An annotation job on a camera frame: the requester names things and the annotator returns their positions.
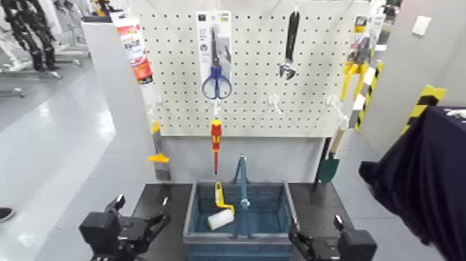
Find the screwdriver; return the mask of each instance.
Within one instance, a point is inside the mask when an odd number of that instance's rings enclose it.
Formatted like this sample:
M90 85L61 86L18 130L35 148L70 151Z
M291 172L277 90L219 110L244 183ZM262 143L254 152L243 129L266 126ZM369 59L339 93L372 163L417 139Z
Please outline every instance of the screwdriver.
M210 134L212 135L212 151L214 152L214 171L218 173L218 152L220 151L220 136L222 135L222 122L215 119L211 124Z

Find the white pegboard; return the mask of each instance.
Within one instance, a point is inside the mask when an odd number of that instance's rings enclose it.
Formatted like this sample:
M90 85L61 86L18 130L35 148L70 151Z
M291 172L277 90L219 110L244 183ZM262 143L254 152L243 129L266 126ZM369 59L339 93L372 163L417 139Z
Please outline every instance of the white pegboard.
M196 11L210 10L210 1L138 0L133 14L141 20L154 93L162 104L154 109L163 135L210 135L213 105L200 91ZM339 96L343 65L352 42L357 15L370 9L367 1L301 1L300 25L289 81L278 76L284 60L288 19L294 1L223 0L232 12L233 92L218 117L225 136L329 137L338 124L326 98ZM279 115L268 104L280 97Z

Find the black cloth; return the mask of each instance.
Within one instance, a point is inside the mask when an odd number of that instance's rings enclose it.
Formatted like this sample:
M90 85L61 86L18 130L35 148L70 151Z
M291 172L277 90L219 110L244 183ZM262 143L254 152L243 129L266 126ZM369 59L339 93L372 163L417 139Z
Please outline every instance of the black cloth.
M459 261L466 260L466 119L446 116L446 108L427 108L379 162L363 162L359 173L424 244Z

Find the table surface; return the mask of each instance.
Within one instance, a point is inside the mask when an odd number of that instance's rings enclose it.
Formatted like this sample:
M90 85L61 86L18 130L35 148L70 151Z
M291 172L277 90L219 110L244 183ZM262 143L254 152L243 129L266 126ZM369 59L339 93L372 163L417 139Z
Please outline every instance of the table surface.
M295 204L298 221L302 230L313 237L337 237L339 232L334 228L336 214L351 224L343 204L334 186L319 184L313 191L312 184L289 184ZM169 185L171 188L171 223L159 234L150 245L149 251L143 255L147 261L186 260L188 246L183 242L183 227L188 208L191 185ZM133 215L135 217L151 217L160 212L160 203L165 197L160 184L147 184L142 192ZM295 254L294 260L302 260Z

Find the shoe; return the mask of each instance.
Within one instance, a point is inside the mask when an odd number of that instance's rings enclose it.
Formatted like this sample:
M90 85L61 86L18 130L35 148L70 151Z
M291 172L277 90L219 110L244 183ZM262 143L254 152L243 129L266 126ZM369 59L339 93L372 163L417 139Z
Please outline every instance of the shoe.
M12 208L0 208L0 223L5 222L15 215Z

